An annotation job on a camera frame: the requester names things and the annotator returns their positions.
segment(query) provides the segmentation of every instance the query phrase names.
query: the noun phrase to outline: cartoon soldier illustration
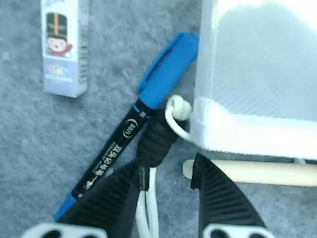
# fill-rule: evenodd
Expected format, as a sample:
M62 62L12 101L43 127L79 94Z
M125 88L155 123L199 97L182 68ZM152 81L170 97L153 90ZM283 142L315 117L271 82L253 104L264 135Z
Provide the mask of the cartoon soldier illustration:
M66 57L73 48L67 40L67 18L58 13L46 14L46 41L48 54Z

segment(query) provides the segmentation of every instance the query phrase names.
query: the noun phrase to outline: white container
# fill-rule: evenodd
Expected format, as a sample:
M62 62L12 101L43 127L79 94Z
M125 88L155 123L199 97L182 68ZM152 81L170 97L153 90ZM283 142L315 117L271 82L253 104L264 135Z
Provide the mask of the white container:
M317 159L316 12L311 0L203 0L196 145Z

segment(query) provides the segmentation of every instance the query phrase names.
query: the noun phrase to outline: white plastic box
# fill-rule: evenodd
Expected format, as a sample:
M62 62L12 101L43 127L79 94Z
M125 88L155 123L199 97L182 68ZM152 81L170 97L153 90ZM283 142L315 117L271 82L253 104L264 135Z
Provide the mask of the white plastic box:
M191 138L317 159L317 4L203 0Z
M44 91L87 91L89 0L41 0Z

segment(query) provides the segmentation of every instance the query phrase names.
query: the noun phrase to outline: black rubber grip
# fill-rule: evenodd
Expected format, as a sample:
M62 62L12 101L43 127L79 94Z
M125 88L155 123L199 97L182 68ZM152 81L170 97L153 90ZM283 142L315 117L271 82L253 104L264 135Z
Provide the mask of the black rubber grip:
M186 122L177 123L184 127ZM137 157L146 156L150 159L150 167L157 167L168 154L178 135L169 127L165 119L165 111L157 110L150 119L137 148Z
M58 222L101 228L109 238L130 237L139 192L148 190L148 179L148 159L135 159L99 180Z
M265 227L246 196L213 162L196 154L192 189L200 190L199 236L210 223Z

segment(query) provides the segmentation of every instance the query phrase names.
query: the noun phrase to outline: toothpaste box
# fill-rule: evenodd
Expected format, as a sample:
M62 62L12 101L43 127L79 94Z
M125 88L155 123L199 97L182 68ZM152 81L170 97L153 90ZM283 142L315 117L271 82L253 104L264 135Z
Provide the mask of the toothpaste box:
M41 0L44 91L87 91L89 0Z

